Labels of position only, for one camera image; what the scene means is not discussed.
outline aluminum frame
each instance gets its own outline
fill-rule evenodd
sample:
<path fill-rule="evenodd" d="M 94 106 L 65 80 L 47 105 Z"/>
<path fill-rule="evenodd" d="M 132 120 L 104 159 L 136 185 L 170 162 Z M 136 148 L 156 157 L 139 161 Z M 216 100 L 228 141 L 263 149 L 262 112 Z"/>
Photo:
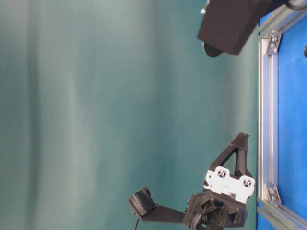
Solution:
<path fill-rule="evenodd" d="M 293 0 L 294 5 L 307 0 Z M 267 184 L 278 187 L 278 52 L 268 54 L 271 34 L 281 34 L 307 16 L 307 9 L 276 9 L 259 27 L 259 127 L 257 211 L 279 230 L 307 229 L 307 220 L 281 202 L 272 202 Z"/>

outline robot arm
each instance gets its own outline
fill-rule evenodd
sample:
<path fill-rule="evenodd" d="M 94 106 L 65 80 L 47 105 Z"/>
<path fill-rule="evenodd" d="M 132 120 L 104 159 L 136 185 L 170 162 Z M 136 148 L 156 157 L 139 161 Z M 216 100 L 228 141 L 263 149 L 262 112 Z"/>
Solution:
<path fill-rule="evenodd" d="M 247 199 L 255 180 L 246 168 L 248 134 L 239 133 L 207 171 L 203 192 L 192 195 L 185 213 L 155 203 L 147 187 L 134 193 L 128 203 L 145 222 L 182 223 L 191 230 L 222 230 L 245 224 Z M 232 175 L 224 163 L 236 153 Z"/>

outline green wall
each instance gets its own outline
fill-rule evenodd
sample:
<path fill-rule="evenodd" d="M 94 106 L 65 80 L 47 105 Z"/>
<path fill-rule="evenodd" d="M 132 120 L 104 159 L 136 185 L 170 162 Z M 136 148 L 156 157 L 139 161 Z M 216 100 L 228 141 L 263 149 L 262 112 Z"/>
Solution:
<path fill-rule="evenodd" d="M 239 131 L 256 177 L 257 35 L 207 57 L 204 4 L 0 1 L 0 229 L 132 229 L 144 185 L 184 210 Z"/>

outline white bracket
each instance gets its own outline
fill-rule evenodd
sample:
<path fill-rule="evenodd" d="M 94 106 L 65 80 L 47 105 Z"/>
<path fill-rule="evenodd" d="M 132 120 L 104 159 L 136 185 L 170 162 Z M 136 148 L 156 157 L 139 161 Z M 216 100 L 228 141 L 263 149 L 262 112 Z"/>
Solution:
<path fill-rule="evenodd" d="M 248 198 L 253 195 L 255 190 L 255 180 L 249 176 L 243 175 L 239 179 L 230 176 L 227 168 L 218 166 L 215 171 L 208 170 L 205 177 L 209 189 L 218 194 L 225 194 L 236 201 L 246 204 Z"/>

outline screw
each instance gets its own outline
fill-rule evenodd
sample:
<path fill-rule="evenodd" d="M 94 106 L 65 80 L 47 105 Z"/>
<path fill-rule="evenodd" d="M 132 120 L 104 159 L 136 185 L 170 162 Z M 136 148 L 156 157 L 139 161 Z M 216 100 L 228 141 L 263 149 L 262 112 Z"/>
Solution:
<path fill-rule="evenodd" d="M 226 177 L 226 171 L 225 170 L 220 170 L 218 173 L 219 177 L 225 178 Z"/>
<path fill-rule="evenodd" d="M 243 185 L 247 188 L 250 188 L 251 187 L 251 181 L 250 180 L 244 180 L 243 181 Z"/>
<path fill-rule="evenodd" d="M 274 48 L 275 48 L 275 46 L 276 46 L 276 44 L 275 44 L 275 43 L 270 43 L 270 48 L 271 48 L 271 49 L 274 49 Z"/>

